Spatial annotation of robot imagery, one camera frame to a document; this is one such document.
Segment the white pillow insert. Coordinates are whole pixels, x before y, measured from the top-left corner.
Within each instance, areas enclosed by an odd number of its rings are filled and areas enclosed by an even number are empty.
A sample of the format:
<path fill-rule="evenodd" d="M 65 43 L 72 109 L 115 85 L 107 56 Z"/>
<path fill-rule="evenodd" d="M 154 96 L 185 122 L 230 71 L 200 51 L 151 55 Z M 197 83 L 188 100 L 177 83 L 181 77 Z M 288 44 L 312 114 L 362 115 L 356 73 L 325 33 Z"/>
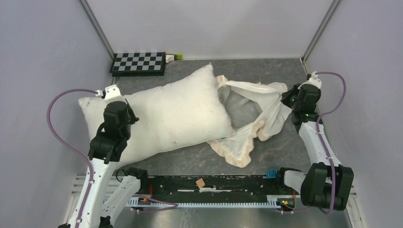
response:
<path fill-rule="evenodd" d="M 219 100 L 211 64 L 184 79 L 127 95 L 126 99 L 139 121 L 131 127 L 118 167 L 235 134 Z"/>

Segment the grey pillowcase with cream ruffle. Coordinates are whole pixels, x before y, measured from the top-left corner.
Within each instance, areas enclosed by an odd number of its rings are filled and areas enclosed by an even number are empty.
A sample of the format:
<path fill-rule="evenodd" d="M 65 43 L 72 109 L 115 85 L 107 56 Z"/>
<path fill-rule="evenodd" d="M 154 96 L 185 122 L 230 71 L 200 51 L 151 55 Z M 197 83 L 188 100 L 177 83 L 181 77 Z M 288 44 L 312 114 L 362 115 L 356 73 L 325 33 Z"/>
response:
<path fill-rule="evenodd" d="M 209 141 L 210 147 L 233 166 L 244 168 L 251 163 L 254 139 L 266 141 L 280 133 L 291 109 L 281 103 L 288 90 L 285 83 L 250 83 L 216 77 L 219 100 L 234 129 L 226 140 Z"/>

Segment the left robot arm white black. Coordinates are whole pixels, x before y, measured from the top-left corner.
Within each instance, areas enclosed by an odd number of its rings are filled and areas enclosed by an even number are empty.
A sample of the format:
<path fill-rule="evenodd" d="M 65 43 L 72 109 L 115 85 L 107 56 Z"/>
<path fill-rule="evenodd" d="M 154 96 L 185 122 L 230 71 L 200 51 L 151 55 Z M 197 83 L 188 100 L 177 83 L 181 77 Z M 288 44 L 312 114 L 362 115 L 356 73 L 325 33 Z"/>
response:
<path fill-rule="evenodd" d="M 129 199 L 149 189 L 147 172 L 124 176 L 112 196 L 104 201 L 110 178 L 130 139 L 131 125 L 139 119 L 124 98 L 107 102 L 104 121 L 90 142 L 90 167 L 75 211 L 63 228 L 112 228 Z"/>

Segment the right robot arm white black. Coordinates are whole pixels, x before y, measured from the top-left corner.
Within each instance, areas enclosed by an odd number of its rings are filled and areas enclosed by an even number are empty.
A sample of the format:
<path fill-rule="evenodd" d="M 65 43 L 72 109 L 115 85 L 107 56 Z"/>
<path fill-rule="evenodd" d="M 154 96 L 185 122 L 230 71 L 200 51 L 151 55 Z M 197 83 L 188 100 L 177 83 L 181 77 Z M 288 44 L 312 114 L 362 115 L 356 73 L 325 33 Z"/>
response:
<path fill-rule="evenodd" d="M 292 110 L 291 121 L 303 140 L 311 166 L 307 173 L 280 168 L 274 186 L 281 194 L 293 189 L 300 194 L 304 206 L 329 213 L 346 208 L 354 172 L 341 164 L 326 139 L 321 117 L 316 112 L 320 97 L 321 90 L 311 84 L 296 84 L 282 95 L 282 104 Z"/>

